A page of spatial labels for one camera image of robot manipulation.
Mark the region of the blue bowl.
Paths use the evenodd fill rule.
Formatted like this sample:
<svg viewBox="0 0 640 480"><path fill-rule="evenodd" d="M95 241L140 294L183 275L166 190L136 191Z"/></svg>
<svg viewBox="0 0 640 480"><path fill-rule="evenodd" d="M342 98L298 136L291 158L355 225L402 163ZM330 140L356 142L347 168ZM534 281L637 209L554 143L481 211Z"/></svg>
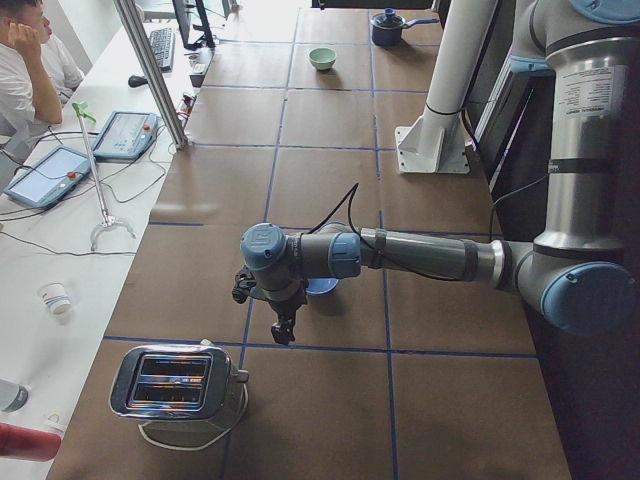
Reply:
<svg viewBox="0 0 640 480"><path fill-rule="evenodd" d="M311 278L308 280L306 293L312 296L322 296L331 293L339 284L336 278Z"/></svg>

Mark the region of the green bowl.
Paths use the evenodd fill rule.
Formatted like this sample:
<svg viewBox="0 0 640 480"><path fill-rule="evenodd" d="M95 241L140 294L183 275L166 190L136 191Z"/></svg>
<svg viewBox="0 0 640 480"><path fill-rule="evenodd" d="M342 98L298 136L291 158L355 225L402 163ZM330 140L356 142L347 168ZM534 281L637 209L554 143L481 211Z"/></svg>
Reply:
<svg viewBox="0 0 640 480"><path fill-rule="evenodd" d="M310 64L317 71L330 70L337 59L336 52L328 47L314 48L308 53L308 59Z"/></svg>

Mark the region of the silver toaster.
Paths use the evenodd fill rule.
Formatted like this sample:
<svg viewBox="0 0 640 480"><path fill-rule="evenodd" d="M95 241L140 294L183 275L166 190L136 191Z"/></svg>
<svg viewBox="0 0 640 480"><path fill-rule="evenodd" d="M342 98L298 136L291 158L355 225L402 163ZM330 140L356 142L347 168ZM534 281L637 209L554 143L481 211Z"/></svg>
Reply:
<svg viewBox="0 0 640 480"><path fill-rule="evenodd" d="M122 359L109 405L156 431L220 434L243 416L248 380L249 372L211 343L142 345Z"/></svg>

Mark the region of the far teach pendant tablet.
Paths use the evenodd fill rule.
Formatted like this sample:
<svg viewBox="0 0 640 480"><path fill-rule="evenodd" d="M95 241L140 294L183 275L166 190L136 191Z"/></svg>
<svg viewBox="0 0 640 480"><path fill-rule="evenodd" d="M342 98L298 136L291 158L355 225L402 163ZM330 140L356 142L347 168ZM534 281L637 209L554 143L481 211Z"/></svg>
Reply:
<svg viewBox="0 0 640 480"><path fill-rule="evenodd" d="M108 163L136 161L156 139L158 120L151 112L114 111L92 148L96 160Z"/></svg>

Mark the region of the teach pendant tablet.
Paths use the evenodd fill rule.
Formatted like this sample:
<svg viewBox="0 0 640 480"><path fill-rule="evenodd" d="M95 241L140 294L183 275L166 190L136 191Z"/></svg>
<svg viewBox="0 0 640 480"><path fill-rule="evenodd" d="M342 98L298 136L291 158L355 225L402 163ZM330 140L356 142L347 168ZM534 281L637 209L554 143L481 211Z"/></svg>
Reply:
<svg viewBox="0 0 640 480"><path fill-rule="evenodd" d="M85 154L58 145L13 180L4 193L22 205L43 209L59 202L89 172L90 162Z"/></svg>
<svg viewBox="0 0 640 480"><path fill-rule="evenodd" d="M156 139L158 120L151 112L114 111L92 148L96 160L108 163L136 161Z"/></svg>

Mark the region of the white paper cup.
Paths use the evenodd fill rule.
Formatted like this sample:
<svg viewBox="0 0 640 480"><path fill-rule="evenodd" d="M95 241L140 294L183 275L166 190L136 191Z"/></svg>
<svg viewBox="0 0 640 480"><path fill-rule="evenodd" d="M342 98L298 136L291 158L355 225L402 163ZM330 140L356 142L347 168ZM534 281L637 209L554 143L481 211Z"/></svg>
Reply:
<svg viewBox="0 0 640 480"><path fill-rule="evenodd" d="M41 286L37 295L53 315L65 314L71 308L70 297L64 285L59 282Z"/></svg>

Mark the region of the black computer mouse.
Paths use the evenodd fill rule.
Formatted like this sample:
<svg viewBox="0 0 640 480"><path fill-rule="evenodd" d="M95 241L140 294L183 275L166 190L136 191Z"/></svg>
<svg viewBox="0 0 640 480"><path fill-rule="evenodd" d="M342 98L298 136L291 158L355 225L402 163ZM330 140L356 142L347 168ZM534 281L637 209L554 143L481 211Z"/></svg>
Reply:
<svg viewBox="0 0 640 480"><path fill-rule="evenodd" d="M131 75L128 78L127 84L130 88L137 88L146 85L148 80L144 76Z"/></svg>

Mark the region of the black computer monitor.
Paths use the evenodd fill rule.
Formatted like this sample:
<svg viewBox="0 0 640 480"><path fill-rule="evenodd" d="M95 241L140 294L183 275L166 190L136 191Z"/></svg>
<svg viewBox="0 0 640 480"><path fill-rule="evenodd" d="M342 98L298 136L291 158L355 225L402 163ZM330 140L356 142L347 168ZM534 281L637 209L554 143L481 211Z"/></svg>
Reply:
<svg viewBox="0 0 640 480"><path fill-rule="evenodd" d="M185 49L195 51L200 48L215 47L205 2L203 0L173 0L175 18Z"/></svg>

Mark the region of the near teach pendant tablet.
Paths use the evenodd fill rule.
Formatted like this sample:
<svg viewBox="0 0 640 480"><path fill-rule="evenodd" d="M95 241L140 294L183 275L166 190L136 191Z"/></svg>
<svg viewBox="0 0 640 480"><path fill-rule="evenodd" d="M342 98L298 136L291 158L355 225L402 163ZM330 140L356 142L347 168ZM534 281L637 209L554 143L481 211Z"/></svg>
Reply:
<svg viewBox="0 0 640 480"><path fill-rule="evenodd" d="M58 145L13 180L4 193L22 205L43 209L59 202L89 172L90 162L85 154Z"/></svg>

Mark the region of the reacher grabber tool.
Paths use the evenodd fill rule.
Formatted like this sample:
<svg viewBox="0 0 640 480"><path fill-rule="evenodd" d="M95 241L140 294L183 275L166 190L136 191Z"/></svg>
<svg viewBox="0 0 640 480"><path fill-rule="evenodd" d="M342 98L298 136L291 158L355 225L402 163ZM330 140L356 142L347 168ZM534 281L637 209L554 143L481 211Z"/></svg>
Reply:
<svg viewBox="0 0 640 480"><path fill-rule="evenodd" d="M104 198L104 193L102 190L102 185L98 175L97 162L92 150L91 142L89 140L89 132L85 124L86 119L89 119L92 121L95 120L95 118L86 111L86 107L88 106L88 104L86 102L72 102L71 106L75 112L80 130L81 130L82 138L85 145L86 155L89 161L91 176L94 181L94 189L97 195L99 210L101 214L101 220L93 228L90 234L91 252L96 253L98 249L99 237L101 234L105 232L115 230L118 227L122 227L128 232L128 234L132 238L136 238L136 234L134 232L132 225L129 223L128 220L112 215L109 212L109 209L107 207L107 204Z"/></svg>

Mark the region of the black keyboard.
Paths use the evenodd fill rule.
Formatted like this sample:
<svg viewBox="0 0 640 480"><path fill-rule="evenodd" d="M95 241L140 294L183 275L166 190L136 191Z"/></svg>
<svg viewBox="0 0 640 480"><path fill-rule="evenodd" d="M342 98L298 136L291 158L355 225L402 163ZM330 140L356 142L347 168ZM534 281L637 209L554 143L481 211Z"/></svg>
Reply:
<svg viewBox="0 0 640 480"><path fill-rule="evenodd" d="M148 39L158 68L162 72L171 71L175 48L175 33L173 29L153 30L149 33Z"/></svg>

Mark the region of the blue saucepan with lid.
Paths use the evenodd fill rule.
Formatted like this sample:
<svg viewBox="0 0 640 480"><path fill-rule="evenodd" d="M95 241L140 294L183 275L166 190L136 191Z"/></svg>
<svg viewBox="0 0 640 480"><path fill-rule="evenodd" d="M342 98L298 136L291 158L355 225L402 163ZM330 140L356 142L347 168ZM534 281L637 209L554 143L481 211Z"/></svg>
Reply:
<svg viewBox="0 0 640 480"><path fill-rule="evenodd" d="M386 8L382 13L374 15L371 20L371 41L376 46L396 46L402 40L405 30L417 25L438 23L435 18L418 18L405 20L393 8Z"/></svg>

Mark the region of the red bottle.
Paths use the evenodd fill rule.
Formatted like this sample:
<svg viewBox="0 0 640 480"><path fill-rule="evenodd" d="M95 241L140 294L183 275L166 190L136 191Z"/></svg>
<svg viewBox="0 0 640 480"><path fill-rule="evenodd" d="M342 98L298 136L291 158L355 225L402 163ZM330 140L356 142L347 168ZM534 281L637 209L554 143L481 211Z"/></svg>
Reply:
<svg viewBox="0 0 640 480"><path fill-rule="evenodd" d="M53 459L62 438L55 433L1 424L1 456L19 460L48 461Z"/></svg>

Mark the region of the seated person in white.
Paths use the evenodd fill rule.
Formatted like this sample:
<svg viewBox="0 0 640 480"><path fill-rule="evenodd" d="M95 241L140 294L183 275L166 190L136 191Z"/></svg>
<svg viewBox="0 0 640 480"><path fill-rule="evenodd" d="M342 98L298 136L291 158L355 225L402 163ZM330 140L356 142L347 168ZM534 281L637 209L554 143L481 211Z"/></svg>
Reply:
<svg viewBox="0 0 640 480"><path fill-rule="evenodd" d="M1 3L1 133L10 138L11 157L24 162L38 138L62 123L62 109L83 80L41 1Z"/></svg>

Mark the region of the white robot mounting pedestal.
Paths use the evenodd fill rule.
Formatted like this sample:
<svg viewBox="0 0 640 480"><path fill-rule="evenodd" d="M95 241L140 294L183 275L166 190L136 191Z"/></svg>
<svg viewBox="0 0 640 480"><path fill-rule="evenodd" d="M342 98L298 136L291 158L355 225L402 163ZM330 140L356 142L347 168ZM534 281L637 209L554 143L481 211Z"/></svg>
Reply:
<svg viewBox="0 0 640 480"><path fill-rule="evenodd" d="M402 174L467 174L461 111L496 13L496 0L453 0L421 116L395 128Z"/></svg>

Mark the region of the aluminium frame post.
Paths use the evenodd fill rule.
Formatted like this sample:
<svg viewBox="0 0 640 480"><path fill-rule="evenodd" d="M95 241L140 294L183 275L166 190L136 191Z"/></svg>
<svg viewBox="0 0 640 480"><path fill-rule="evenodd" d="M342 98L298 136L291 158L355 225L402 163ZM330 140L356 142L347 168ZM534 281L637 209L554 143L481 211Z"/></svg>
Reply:
<svg viewBox="0 0 640 480"><path fill-rule="evenodd" d="M151 44L143 26L143 21L138 14L135 2L130 0L114 0L113 3L133 46L140 66L142 67L143 74L148 81L164 125L170 133L175 148L182 150L188 145L188 139L176 109L174 108L161 70L156 64Z"/></svg>

